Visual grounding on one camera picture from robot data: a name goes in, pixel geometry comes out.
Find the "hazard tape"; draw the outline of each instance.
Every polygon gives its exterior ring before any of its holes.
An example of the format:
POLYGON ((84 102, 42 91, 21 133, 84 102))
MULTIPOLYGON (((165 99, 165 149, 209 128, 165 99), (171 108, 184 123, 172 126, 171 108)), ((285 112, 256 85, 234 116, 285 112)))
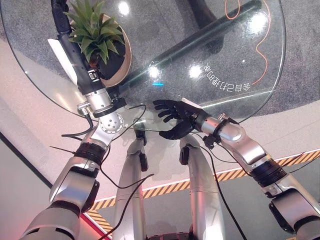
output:
MULTIPOLYGON (((284 157, 276 159, 275 161, 280 166, 292 166, 295 164, 301 164, 312 161, 320 157, 320 149, 304 152, 302 154, 296 154, 290 157, 284 157)), ((219 182, 237 179, 247 176, 246 172, 242 168, 235 168, 227 171, 217 173, 217 179, 219 182)), ((170 194, 177 191, 182 191, 190 188, 190 180, 182 180, 178 182, 168 183, 161 186, 150 187, 142 191, 144 199, 160 196, 163 194, 170 194)), ((97 212, 99 209, 109 208, 116 203, 116 197, 109 197, 106 199, 96 201, 92 208, 86 213, 103 228, 106 232, 112 229, 111 225, 97 212)))

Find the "glass table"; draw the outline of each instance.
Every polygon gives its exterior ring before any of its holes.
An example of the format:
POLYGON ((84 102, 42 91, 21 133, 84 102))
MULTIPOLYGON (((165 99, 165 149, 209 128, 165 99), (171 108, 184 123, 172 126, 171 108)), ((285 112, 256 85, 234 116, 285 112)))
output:
MULTIPOLYGON (((131 45, 129 74, 109 89, 128 106, 147 106, 145 127, 171 128, 152 101, 186 98, 217 117, 238 121, 255 114, 272 95, 285 56, 285 23, 279 0, 108 0, 131 45)), ((1 16, 13 53, 25 74, 50 100, 77 114, 85 101, 47 39, 57 35, 50 1, 1 0, 1 16)), ((118 113, 129 125, 143 109, 118 113)))

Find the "plant pot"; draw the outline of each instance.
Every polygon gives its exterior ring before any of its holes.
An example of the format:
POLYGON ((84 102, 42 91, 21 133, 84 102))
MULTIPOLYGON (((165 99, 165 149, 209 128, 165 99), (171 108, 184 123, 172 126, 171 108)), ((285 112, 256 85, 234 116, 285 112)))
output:
MULTIPOLYGON (((103 16, 103 21, 108 20, 110 17, 107 15, 103 16)), ((110 59, 107 62, 107 65, 105 65, 102 61, 99 63, 99 68, 105 68, 105 69, 100 69, 100 79, 102 83, 107 87, 113 87, 119 83, 127 76, 130 66, 131 66, 131 60, 132 60, 132 54, 131 54, 131 46, 129 43, 129 39, 123 28, 120 26, 122 34, 123 34, 123 39, 124 39, 124 47, 125 47, 125 53, 124 53, 124 59, 122 61, 121 56, 118 56, 116 54, 113 54, 113 52, 109 51, 110 53, 110 59), (108 77, 109 79, 105 79, 102 73, 107 73, 107 72, 112 72, 114 74, 109 74, 108 77)))

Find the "black wire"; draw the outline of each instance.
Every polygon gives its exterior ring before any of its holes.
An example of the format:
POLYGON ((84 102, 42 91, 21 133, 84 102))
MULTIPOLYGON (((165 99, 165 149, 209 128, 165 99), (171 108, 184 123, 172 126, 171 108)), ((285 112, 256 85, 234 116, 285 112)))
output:
POLYGON ((295 171, 298 171, 298 170, 300 170, 300 169, 303 169, 305 166, 307 166, 308 164, 310 164, 310 163, 312 163, 314 160, 316 160, 317 158, 315 158, 315 159, 313 159, 313 160, 311 160, 311 161, 309 161, 308 163, 306 163, 305 165, 303 165, 303 166, 301 166, 301 167, 299 167, 299 168, 297 168, 296 170, 293 170, 293 171, 290 171, 289 173, 290 174, 292 174, 292 173, 294 173, 295 171))
POLYGON ((71 138, 71 139, 76 139, 76 140, 79 140, 79 141, 82 141, 82 140, 83 140, 82 138, 76 137, 76 136, 69 136, 69 138, 71 138))
POLYGON ((88 123, 90 125, 89 129, 87 129, 87 130, 85 130, 83 132, 79 132, 79 133, 62 134, 61 137, 74 138, 74 137, 81 136, 81 135, 84 135, 84 134, 87 134, 88 132, 90 132, 94 128, 94 124, 92 122, 90 114, 86 114, 86 115, 84 115, 84 117, 85 117, 85 119, 88 121, 88 123))
POLYGON ((107 152, 107 154, 105 155, 104 159, 102 160, 101 164, 102 164, 102 163, 107 159, 107 157, 109 156, 110 150, 111 150, 111 144, 109 145, 108 152, 107 152))
POLYGON ((133 186, 133 185, 135 185, 135 184, 137 184, 137 183, 140 183, 141 181, 144 181, 145 178, 148 178, 148 177, 141 178, 140 180, 135 181, 134 183, 131 183, 131 184, 128 185, 128 186, 119 186, 119 185, 117 185, 117 184, 103 171, 102 166, 100 166, 100 171, 101 171, 102 174, 103 174, 107 179, 109 179, 110 182, 111 182, 113 185, 115 185, 118 189, 127 189, 127 188, 130 188, 131 186, 133 186))
MULTIPOLYGON (((109 154, 110 154, 110 149, 111 149, 111 145, 109 146, 108 152, 107 152, 106 156, 104 157, 102 163, 103 163, 103 162, 107 159, 107 157, 109 156, 109 154)), ((101 171, 102 174, 103 174, 107 179, 109 179, 109 181, 110 181, 113 185, 115 185, 118 189, 127 189, 127 188, 130 188, 131 186, 133 186, 133 185, 135 185, 135 184, 137 184, 137 183, 139 183, 139 182, 141 182, 141 181, 143 181, 143 180, 145 179, 145 177, 144 177, 144 178, 142 178, 142 179, 140 179, 140 180, 138 180, 138 181, 136 181, 136 182, 134 182, 134 183, 132 183, 132 184, 130 184, 130 185, 128 185, 128 186, 119 186, 118 184, 116 184, 116 183, 111 179, 111 177, 109 177, 109 176, 104 172, 104 170, 102 169, 102 164, 101 164, 101 166, 100 166, 100 171, 101 171)))
POLYGON ((295 156, 295 157, 292 158, 290 161, 286 162, 282 167, 285 167, 285 166, 287 166, 288 164, 292 163, 292 161, 294 161, 294 160, 296 160, 296 159, 299 159, 304 153, 305 153, 305 151, 304 151, 303 153, 301 153, 300 155, 295 156))
POLYGON ((62 150, 62 151, 65 151, 65 152, 68 152, 68 153, 71 153, 71 154, 76 154, 75 151, 66 150, 66 149, 63 149, 63 148, 60 148, 60 147, 56 147, 56 146, 49 146, 49 147, 53 148, 53 149, 62 150))
MULTIPOLYGON (((219 147, 223 148, 235 161, 237 161, 237 160, 235 159, 235 157, 229 152, 228 149, 226 149, 224 146, 220 145, 219 143, 218 143, 217 145, 218 145, 219 147)), ((248 176, 252 177, 244 168, 242 168, 242 169, 243 169, 243 171, 244 171, 248 176)))
POLYGON ((133 125, 135 125, 135 123, 138 122, 141 119, 141 117, 145 114, 145 112, 147 110, 147 106, 145 104, 140 104, 140 105, 137 105, 137 106, 126 108, 126 109, 127 110, 131 110, 131 109, 136 109, 138 107, 144 107, 144 110, 143 110, 142 114, 135 121, 133 121, 133 123, 130 126, 128 126, 119 136, 117 136, 114 139, 112 139, 112 141, 120 138, 126 131, 128 131, 133 125))
POLYGON ((130 200, 132 199, 133 195, 134 195, 135 192, 138 190, 138 188, 144 183, 144 181, 145 181, 147 178, 150 178, 150 177, 153 176, 153 175, 154 175, 154 174, 150 174, 150 175, 146 176, 145 178, 143 178, 143 179, 141 180, 141 182, 140 182, 140 183, 136 186, 136 188, 132 191, 130 197, 129 197, 128 200, 126 201, 125 206, 124 206, 123 211, 122 211, 122 214, 121 214, 121 217, 120 217, 119 222, 117 223, 117 225, 116 225, 114 228, 112 228, 109 232, 107 232, 105 235, 103 235, 102 237, 100 237, 98 240, 103 240, 105 237, 109 236, 111 233, 113 233, 113 232, 120 226, 120 224, 121 224, 121 222, 122 222, 122 220, 123 220, 123 218, 124 218, 125 212, 126 212, 126 210, 127 210, 127 207, 128 207, 128 205, 129 205, 129 202, 130 202, 130 200))
MULTIPOLYGON (((198 137, 200 137, 200 138, 203 140, 202 136, 200 136, 200 135, 197 134, 197 133, 193 133, 192 135, 197 135, 198 137)), ((222 160, 222 159, 218 158, 216 155, 214 155, 214 153, 211 151, 210 148, 208 148, 208 150, 210 151, 210 153, 211 153, 216 159, 218 159, 218 160, 221 161, 221 162, 230 163, 230 164, 237 164, 237 163, 238 163, 237 161, 226 161, 226 160, 222 160)))
POLYGON ((207 149, 205 149, 203 146, 200 146, 200 148, 202 148, 203 150, 205 150, 205 151, 209 154, 210 159, 211 159, 211 164, 212 164, 213 173, 214 173, 214 178, 215 178, 215 181, 216 181, 216 185, 217 185, 217 187, 218 187, 218 190, 219 190, 219 192, 220 192, 222 201, 223 201, 226 209, 228 210, 228 212, 229 212, 232 220, 234 221, 234 224, 235 224, 236 227, 238 228, 238 231, 240 232, 242 238, 243 238, 244 240, 247 240, 244 232, 242 231, 240 225, 238 224, 235 216, 234 216, 233 213, 231 212, 231 210, 230 210, 230 208, 229 208, 229 206, 228 206, 228 204, 227 204, 227 202, 226 202, 226 199, 225 199, 225 197, 224 197, 224 195, 223 195, 223 193, 222 193, 222 191, 221 191, 220 184, 219 184, 218 177, 217 177, 217 173, 216 173, 216 169, 215 169, 215 165, 214 165, 214 159, 212 158, 210 152, 209 152, 207 149))

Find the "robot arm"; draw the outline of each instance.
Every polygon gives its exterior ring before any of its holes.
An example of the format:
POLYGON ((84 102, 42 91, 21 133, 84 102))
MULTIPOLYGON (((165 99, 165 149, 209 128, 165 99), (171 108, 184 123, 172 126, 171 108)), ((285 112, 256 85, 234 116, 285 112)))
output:
MULTIPOLYGON (((165 109, 163 114, 159 114, 160 117, 177 116, 174 118, 189 122, 191 127, 188 130, 197 129, 206 133, 208 136, 203 140, 207 147, 212 149, 214 143, 220 142, 232 152, 241 167, 260 185, 264 194, 272 199, 269 208, 285 231, 296 233, 297 240, 319 239, 320 206, 303 186, 290 173, 286 173, 256 141, 248 137, 237 122, 224 114, 215 119, 200 106, 184 101, 157 100, 154 104, 158 110, 165 109)), ((176 139, 175 136, 180 136, 176 132, 178 130, 175 127, 160 135, 176 139)))

